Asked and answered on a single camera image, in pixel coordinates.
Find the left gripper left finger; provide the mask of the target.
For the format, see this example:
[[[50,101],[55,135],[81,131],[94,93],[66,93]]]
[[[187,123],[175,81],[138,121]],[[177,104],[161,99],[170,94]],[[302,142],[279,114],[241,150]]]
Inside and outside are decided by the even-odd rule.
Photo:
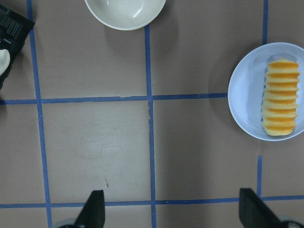
[[[105,224],[105,198],[103,190],[91,192],[83,209],[76,218],[76,228],[103,228]]]

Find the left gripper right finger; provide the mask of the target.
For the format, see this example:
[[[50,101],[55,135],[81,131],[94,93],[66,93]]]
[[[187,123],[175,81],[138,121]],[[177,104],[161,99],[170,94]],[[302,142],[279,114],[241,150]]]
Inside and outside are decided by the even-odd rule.
[[[284,227],[284,223],[250,188],[239,190],[238,214],[244,228]]]

